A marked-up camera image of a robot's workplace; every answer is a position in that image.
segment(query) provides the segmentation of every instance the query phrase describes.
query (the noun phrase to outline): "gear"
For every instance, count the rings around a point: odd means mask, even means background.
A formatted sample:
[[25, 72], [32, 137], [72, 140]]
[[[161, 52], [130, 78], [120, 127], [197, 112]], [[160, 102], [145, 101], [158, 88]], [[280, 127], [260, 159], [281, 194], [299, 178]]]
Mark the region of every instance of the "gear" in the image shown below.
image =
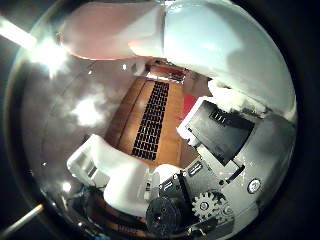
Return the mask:
[[217, 209], [213, 212], [212, 215], [218, 220], [218, 225], [231, 221], [233, 219], [233, 211], [227, 200], [225, 200], [224, 198], [220, 198], [216, 207]]
[[214, 212], [219, 211], [218, 200], [215, 197], [215, 194], [212, 192], [201, 193], [199, 197], [195, 197], [195, 200], [192, 202], [192, 211], [200, 221], [213, 217]]
[[195, 197], [192, 202], [192, 211], [194, 215], [205, 221], [210, 217], [218, 220], [218, 225], [233, 219], [233, 211], [226, 199], [219, 197], [219, 194], [213, 192], [201, 193], [199, 197]]

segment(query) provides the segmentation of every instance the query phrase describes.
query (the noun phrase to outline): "white plastic casing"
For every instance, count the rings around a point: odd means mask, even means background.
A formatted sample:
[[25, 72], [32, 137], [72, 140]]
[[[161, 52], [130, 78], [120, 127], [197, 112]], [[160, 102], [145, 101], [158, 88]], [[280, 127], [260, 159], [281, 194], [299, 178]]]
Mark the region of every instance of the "white plastic casing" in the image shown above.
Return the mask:
[[291, 120], [295, 94], [286, 63], [245, 11], [224, 1], [178, 1], [168, 7], [164, 55]]

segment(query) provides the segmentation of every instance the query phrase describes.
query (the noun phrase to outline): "black panel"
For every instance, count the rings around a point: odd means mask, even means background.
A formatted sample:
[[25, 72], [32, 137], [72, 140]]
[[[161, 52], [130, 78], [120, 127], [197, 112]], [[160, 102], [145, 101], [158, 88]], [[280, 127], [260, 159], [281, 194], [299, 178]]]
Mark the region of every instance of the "black panel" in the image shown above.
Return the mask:
[[203, 101], [187, 128], [226, 165], [240, 151], [254, 124], [235, 113], [226, 113], [214, 103]]

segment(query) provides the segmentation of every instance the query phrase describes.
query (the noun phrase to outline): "fisheye lens view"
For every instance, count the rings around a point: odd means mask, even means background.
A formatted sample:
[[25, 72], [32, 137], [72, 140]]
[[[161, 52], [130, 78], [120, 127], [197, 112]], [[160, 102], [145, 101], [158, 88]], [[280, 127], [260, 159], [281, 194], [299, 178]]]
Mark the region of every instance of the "fisheye lens view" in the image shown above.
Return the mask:
[[318, 149], [296, 39], [241, 1], [22, 1], [25, 23], [16, 2], [0, 8], [1, 49], [17, 49], [1, 161], [18, 185], [0, 239], [36, 222], [42, 239], [295, 239], [292, 192], [317, 196], [295, 171], [311, 176], [301, 156]]

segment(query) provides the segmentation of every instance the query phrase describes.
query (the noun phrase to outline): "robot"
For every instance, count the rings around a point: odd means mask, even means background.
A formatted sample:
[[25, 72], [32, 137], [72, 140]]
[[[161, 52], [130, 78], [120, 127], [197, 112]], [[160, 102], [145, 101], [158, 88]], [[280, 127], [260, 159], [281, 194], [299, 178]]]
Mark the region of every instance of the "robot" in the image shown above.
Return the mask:
[[229, 238], [270, 202], [289, 167], [296, 99], [276, 44], [242, 8], [218, 0], [112, 4], [75, 10], [61, 43], [78, 57], [166, 58], [212, 80], [177, 128], [199, 156], [152, 168], [92, 135], [67, 160], [105, 201], [146, 219], [159, 238]]

